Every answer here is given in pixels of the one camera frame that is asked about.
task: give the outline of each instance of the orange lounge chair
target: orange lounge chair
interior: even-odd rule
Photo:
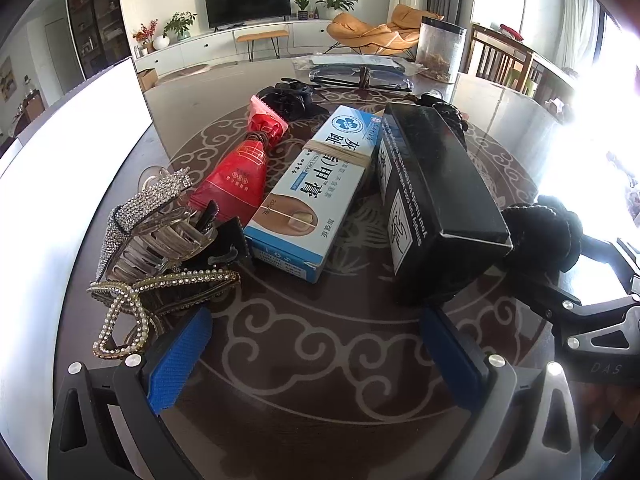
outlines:
[[[361,22],[348,12],[338,14],[326,28],[336,43],[329,47],[348,46],[359,54],[391,56],[409,50],[418,43],[420,23],[423,16],[441,19],[427,10],[412,9],[398,5],[394,9],[391,22],[377,27]]]

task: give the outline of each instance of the dining table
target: dining table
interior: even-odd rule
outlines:
[[[400,63],[413,94],[435,92],[460,110],[468,156],[500,210],[533,203],[539,194],[556,196],[577,213],[585,234],[640,246],[625,175],[601,142],[560,124],[520,92],[465,73],[447,85]],[[114,176],[84,237],[62,307],[54,394],[71,362],[111,365],[92,353],[105,307],[86,292],[108,212],[137,191],[150,166],[188,168],[197,186],[244,139],[248,98],[284,76],[309,82],[309,68],[299,59],[257,61],[168,78],[145,93],[155,127]],[[317,89],[314,102],[326,113],[289,125],[268,154],[265,193],[338,106],[375,113],[405,98],[384,89]],[[241,285],[209,301],[210,342],[175,406],[161,413],[199,473],[220,480],[425,478],[470,413],[455,405],[422,342],[424,306],[399,304],[393,294],[377,180],[358,190],[317,283],[251,258],[234,268]],[[583,304],[624,294],[610,267],[584,256],[550,278]],[[542,369],[554,358],[551,325],[512,296],[498,266],[442,309],[484,352],[513,366]],[[592,479],[605,464],[593,450],[595,421],[582,401],[583,385],[570,387],[582,478]],[[113,417],[123,427],[122,416]],[[137,475],[152,478],[130,435],[123,431],[121,438]]]

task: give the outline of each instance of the white tv cabinet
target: white tv cabinet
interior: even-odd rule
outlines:
[[[331,20],[290,20],[286,22],[258,23],[220,32],[209,32],[182,40],[180,43],[171,44],[162,50],[137,59],[135,62],[136,69],[140,72],[147,68],[155,68],[158,75],[162,75],[199,63],[222,64],[231,61],[248,60],[248,43],[236,43],[236,38],[245,34],[258,34],[277,29],[289,31],[288,38],[277,38],[281,56],[283,54],[298,56],[324,52],[335,43],[326,32],[326,26],[329,23],[331,23]],[[274,56],[271,40],[255,42],[255,60]]]

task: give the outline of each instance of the tv stand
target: tv stand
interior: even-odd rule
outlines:
[[[225,28],[216,27],[213,29],[213,31],[222,32],[223,30],[231,30],[232,28],[237,28],[237,27],[246,27],[246,23],[234,23],[233,25],[229,25],[228,27],[225,27]]]
[[[231,27],[217,31],[211,28],[203,34],[197,34],[188,40],[174,43],[168,47],[151,52],[136,60],[136,68],[140,72],[147,68],[154,68],[158,76],[164,75],[188,66],[196,66],[207,63],[210,65],[226,64],[235,61],[245,61],[251,53],[243,42],[236,40],[240,36],[274,33],[286,30],[289,38],[280,38],[280,44],[274,45],[268,36],[264,40],[255,41],[255,60],[277,57],[278,47],[284,50],[288,56],[300,56],[324,52],[335,43],[326,28],[330,20],[289,20],[282,21],[280,16],[277,21],[252,23],[247,22],[244,27]],[[276,56],[273,55],[273,47],[276,47]]]

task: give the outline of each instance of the white vase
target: white vase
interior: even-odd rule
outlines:
[[[327,20],[334,19],[338,14],[342,14],[344,11],[341,9],[325,9],[324,15]]]
[[[154,39],[154,49],[162,50],[169,46],[169,37],[168,36],[158,36]]]

